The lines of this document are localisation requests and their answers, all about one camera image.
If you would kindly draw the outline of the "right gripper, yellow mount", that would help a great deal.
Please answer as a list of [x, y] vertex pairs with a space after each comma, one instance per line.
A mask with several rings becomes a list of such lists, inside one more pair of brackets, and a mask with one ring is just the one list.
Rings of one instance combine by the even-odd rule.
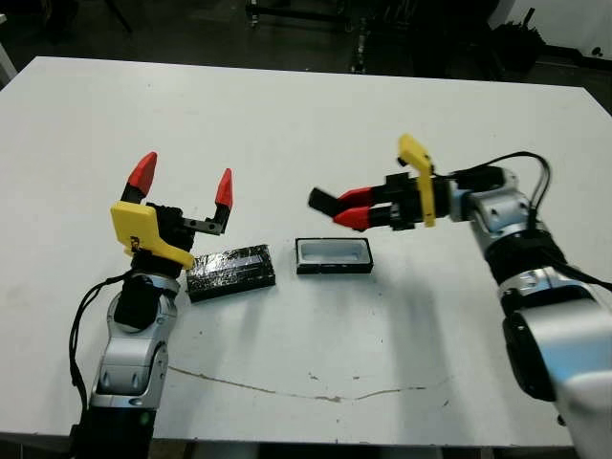
[[[392, 203], [398, 208], [398, 218], [407, 229], [422, 223], [433, 228], [436, 221], [449, 216], [450, 178], [434, 172], [434, 165], [426, 147], [409, 134], [398, 140], [397, 162], [415, 173], [399, 174], [395, 178]], [[351, 230], [365, 231], [391, 225], [391, 206], [386, 186], [366, 186], [344, 192], [338, 199], [337, 215], [332, 220]]]

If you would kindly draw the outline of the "left gripper, yellow mount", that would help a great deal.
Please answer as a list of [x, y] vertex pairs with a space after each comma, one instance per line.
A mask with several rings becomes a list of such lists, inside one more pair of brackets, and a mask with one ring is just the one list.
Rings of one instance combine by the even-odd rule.
[[180, 208], [141, 205], [151, 188], [158, 154], [150, 152], [130, 173], [121, 201], [111, 207], [116, 236], [137, 272], [177, 276], [195, 263], [190, 253], [197, 232], [223, 234], [233, 206], [232, 171], [227, 168], [215, 196], [216, 210], [205, 221], [186, 218]]

